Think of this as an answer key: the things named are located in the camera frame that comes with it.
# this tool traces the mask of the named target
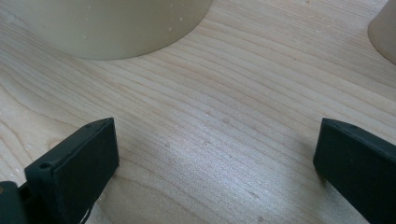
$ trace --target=small hole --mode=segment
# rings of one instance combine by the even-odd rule
[[[50,168],[51,167],[51,164],[49,164],[49,163],[42,163],[41,165],[40,165],[40,169],[48,169],[48,168]]]

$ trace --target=wooden surface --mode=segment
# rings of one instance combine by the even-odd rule
[[[366,223],[312,159],[323,117],[396,143],[384,0],[214,0],[172,46],[122,61],[48,47],[0,0],[0,181],[114,117],[120,168],[91,223]]]

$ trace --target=black plastic object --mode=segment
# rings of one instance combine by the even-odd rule
[[[396,223],[396,146],[323,119],[314,165],[370,223]]]
[[[0,223],[85,223],[119,161],[114,119],[85,125],[25,168],[27,182],[18,193],[15,184],[1,183],[0,196],[10,193],[0,198]],[[7,203],[18,209],[3,207]],[[22,219],[6,221],[5,214]]]

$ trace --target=wood grain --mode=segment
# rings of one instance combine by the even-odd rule
[[[396,143],[385,0],[214,0],[196,29],[121,61],[61,53],[0,0],[0,181],[114,117],[120,168],[91,223],[367,223],[312,164],[323,117]]]

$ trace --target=beige cylinder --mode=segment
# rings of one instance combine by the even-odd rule
[[[66,53],[96,60],[161,49],[190,32],[211,0],[10,0],[32,32]]]
[[[389,0],[369,25],[373,46],[396,64],[396,0]]]

